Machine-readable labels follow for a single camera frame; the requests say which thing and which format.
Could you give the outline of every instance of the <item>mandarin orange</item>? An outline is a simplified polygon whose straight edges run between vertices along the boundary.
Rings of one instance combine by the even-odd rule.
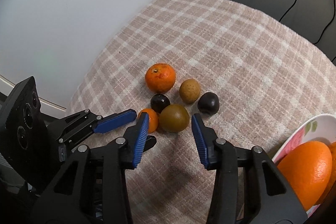
[[[142,112],[147,112],[148,115],[149,115],[148,133],[154,132],[159,125],[159,117],[158,117],[157,113],[151,108],[145,108],[145,109],[143,109],[139,112],[138,118],[140,117]]]
[[[152,65],[145,75],[148,88],[155,93],[164,93],[170,90],[175,84],[175,70],[168,64]]]
[[[332,167],[331,167],[331,175],[330,175],[330,179],[329,182],[322,194],[322,196],[319,198],[319,200],[316,202],[316,204],[321,204],[323,202],[323,200],[326,198],[327,194],[329,193],[331,187],[334,185],[335,181],[336,181],[336,142],[333,142],[331,145],[329,145],[329,149],[331,152],[331,156],[332,156]]]
[[[306,211],[325,190],[331,167],[331,152],[327,145],[318,141],[299,145],[278,164]]]

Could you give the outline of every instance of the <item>metal screw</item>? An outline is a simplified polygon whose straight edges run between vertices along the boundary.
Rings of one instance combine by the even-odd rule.
[[[125,138],[123,138],[123,137],[119,137],[119,138],[117,138],[116,139],[116,141],[115,141],[117,144],[123,144],[123,143],[125,143],[126,142],[126,139]]]
[[[87,146],[86,145],[80,145],[78,148],[79,152],[85,152],[87,150]]]
[[[257,152],[257,153],[261,153],[263,151],[263,149],[260,146],[255,146],[253,150],[254,152]]]
[[[218,144],[225,144],[226,140],[224,138],[217,138],[216,139],[216,143],[218,143]]]

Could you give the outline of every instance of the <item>plate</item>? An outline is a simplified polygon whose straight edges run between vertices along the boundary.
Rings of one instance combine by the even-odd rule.
[[[278,164],[290,151],[300,144],[308,141],[320,141],[326,145],[336,142],[336,117],[331,114],[320,114],[305,122],[298,128],[280,147],[272,158]],[[312,206],[307,215],[310,217],[320,205]],[[242,217],[244,206],[242,207],[238,219]]]

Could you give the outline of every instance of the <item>green fruit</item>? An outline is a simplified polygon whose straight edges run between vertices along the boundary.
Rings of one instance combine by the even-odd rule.
[[[187,128],[189,124],[189,114],[181,105],[169,105],[161,112],[159,124],[165,131],[180,132]]]

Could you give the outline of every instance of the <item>pink checkered fabric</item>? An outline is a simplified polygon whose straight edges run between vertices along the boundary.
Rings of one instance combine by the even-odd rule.
[[[219,112],[204,122],[236,146],[274,153],[305,120],[336,110],[335,66],[270,16],[229,0],[154,0],[100,53],[68,112],[149,107],[144,75],[155,63],[176,70],[171,102],[184,105],[179,86],[190,78],[219,96]],[[197,112],[196,104],[186,108]],[[105,145],[125,128],[85,143]],[[154,135],[157,145],[127,172],[134,222],[205,223],[215,173],[200,164],[191,126]]]

